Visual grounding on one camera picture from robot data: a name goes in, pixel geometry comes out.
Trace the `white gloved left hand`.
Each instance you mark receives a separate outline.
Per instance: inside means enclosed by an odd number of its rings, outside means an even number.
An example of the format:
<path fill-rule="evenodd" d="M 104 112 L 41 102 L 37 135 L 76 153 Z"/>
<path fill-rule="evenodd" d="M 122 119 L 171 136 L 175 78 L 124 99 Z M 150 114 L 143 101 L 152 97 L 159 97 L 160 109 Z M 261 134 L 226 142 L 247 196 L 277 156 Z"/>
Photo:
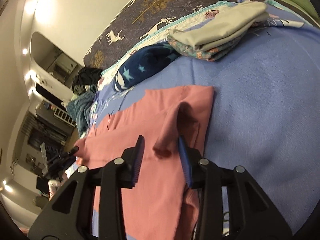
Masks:
<path fill-rule="evenodd" d="M 65 180 L 55 180 L 51 179 L 48 181 L 49 187 L 49 200 L 53 198 L 53 196 L 57 193 L 58 189 L 64 184 Z"/>

